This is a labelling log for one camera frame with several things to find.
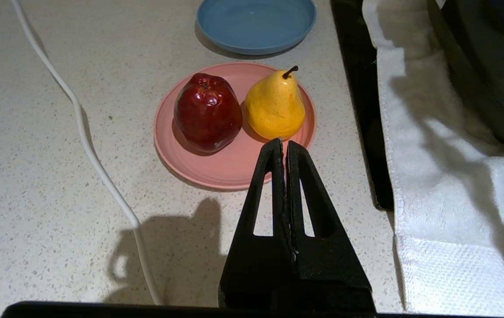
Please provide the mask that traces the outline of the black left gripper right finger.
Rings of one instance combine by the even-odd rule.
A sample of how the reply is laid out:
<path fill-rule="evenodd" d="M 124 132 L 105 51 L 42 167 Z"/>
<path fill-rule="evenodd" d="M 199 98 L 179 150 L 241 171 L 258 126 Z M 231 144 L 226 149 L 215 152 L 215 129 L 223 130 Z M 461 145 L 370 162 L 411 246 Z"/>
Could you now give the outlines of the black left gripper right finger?
<path fill-rule="evenodd" d="M 294 302 L 313 310 L 373 310 L 372 288 L 309 152 L 287 147 Z"/>

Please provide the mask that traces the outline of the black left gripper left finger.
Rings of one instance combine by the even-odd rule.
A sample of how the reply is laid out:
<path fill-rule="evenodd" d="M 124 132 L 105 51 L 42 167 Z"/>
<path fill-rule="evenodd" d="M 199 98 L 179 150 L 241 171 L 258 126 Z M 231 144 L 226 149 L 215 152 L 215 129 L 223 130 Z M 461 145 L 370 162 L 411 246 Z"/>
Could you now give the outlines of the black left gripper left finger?
<path fill-rule="evenodd" d="M 293 277 L 291 209 L 283 142 L 261 148 L 218 284 L 221 308 L 270 309 L 278 291 Z M 273 234 L 254 234 L 265 176 L 271 173 Z"/>

